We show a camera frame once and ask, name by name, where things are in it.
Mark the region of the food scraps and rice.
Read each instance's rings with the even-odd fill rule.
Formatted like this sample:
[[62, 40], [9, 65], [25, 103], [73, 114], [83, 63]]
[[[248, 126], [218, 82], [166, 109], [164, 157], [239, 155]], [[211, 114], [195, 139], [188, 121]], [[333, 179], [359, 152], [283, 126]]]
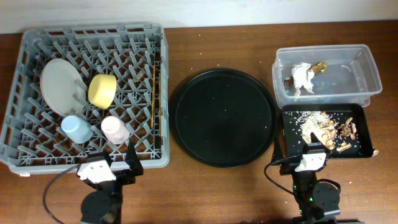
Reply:
[[296, 133], [305, 143], [313, 143], [311, 134], [330, 151], [341, 153], [354, 144], [359, 143], [358, 131], [353, 117], [345, 121], [342, 118], [332, 118], [333, 115], [342, 113], [327, 113], [326, 111], [303, 111], [295, 115], [295, 124], [298, 125]]

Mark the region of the pink plastic cup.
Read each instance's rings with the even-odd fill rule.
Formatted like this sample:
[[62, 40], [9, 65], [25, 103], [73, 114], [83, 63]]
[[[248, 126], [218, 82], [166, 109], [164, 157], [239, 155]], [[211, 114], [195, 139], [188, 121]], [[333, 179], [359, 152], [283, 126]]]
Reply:
[[101, 122], [101, 130], [107, 140], [115, 145], [125, 143], [130, 135], [124, 122], [116, 116], [105, 117]]

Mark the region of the blue plastic cup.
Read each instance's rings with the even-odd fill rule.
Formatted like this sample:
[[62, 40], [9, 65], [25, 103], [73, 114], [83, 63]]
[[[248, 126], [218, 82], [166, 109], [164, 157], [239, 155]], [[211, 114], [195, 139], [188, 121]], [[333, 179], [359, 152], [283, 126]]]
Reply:
[[69, 115], [63, 118], [61, 123], [63, 132], [77, 144], [83, 144], [90, 140], [93, 135], [91, 125], [76, 115]]

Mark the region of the white napkin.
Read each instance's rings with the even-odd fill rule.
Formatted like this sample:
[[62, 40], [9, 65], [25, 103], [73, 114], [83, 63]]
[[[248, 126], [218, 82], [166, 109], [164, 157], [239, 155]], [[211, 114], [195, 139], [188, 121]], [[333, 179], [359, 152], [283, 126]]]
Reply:
[[312, 65], [310, 63], [300, 63], [295, 65], [292, 69], [292, 76], [294, 80], [294, 87], [296, 89], [294, 96], [300, 96], [300, 88], [304, 87], [307, 92], [314, 94], [312, 78], [315, 73], [310, 69]]

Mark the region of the brown gold snack wrapper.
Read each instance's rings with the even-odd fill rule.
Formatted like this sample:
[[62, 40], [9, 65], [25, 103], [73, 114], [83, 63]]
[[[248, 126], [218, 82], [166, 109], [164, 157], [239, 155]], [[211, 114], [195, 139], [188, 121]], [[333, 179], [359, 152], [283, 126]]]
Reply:
[[[312, 65], [307, 71], [308, 72], [313, 72], [314, 74], [317, 74], [319, 72], [324, 72], [328, 66], [328, 62], [319, 62], [316, 63], [315, 65]], [[284, 79], [284, 83], [287, 84], [288, 86], [291, 86], [294, 84], [294, 78], [293, 76], [289, 76]]]

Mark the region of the yellow bowl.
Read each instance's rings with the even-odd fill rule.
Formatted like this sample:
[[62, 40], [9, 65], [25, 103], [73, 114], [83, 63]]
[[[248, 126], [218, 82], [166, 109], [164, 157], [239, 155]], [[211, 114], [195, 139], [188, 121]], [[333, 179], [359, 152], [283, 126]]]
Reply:
[[116, 94], [117, 81], [114, 75], [97, 74], [90, 82], [88, 100], [103, 110], [109, 108]]

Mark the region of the grey round plate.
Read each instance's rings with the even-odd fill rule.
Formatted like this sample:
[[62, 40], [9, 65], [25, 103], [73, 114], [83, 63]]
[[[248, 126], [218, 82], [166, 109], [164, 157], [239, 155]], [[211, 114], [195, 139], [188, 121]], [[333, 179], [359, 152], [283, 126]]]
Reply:
[[64, 59], [49, 61], [40, 74], [40, 90], [46, 104], [58, 115], [68, 116], [85, 108], [86, 85], [78, 70]]

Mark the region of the wooden chopstick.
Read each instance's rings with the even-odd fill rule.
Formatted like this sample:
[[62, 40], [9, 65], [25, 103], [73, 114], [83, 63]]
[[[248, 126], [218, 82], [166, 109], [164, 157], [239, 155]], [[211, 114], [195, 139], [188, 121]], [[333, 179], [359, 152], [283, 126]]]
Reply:
[[153, 64], [152, 67], [152, 108], [151, 108], [151, 128], [154, 128], [154, 119], [155, 119], [155, 73], [156, 73], [156, 68], [155, 68], [155, 63]]
[[161, 99], [161, 93], [162, 93], [162, 90], [161, 90], [161, 72], [159, 72], [159, 75], [158, 75], [158, 91], [159, 91], [159, 93], [158, 93], [158, 96], [159, 96], [159, 102], [158, 102], [158, 110], [159, 110], [159, 118], [162, 116], [162, 108], [161, 108], [161, 101], [162, 101], [162, 99]]

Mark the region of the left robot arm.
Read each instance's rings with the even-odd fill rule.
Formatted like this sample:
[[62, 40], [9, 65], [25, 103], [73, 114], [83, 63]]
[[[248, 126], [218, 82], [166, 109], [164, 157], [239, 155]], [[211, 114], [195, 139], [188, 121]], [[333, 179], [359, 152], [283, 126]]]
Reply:
[[76, 175], [95, 191], [81, 203], [81, 223], [121, 223], [123, 186], [134, 184], [144, 174], [143, 166], [132, 142], [125, 157], [127, 169], [112, 171], [107, 151], [90, 154]]

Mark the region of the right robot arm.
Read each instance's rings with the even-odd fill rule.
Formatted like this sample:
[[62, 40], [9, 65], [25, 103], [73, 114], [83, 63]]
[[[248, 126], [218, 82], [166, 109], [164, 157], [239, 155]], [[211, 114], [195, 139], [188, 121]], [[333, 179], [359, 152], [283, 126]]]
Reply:
[[326, 166], [328, 149], [312, 133], [311, 143], [303, 146], [302, 152], [285, 157], [279, 144], [274, 141], [274, 151], [270, 166], [279, 166], [280, 175], [291, 175], [292, 190], [282, 187], [270, 177], [267, 179], [294, 196], [300, 210], [300, 216], [293, 218], [293, 223], [336, 223], [340, 214], [339, 202], [341, 186], [329, 179], [318, 179], [316, 173]]

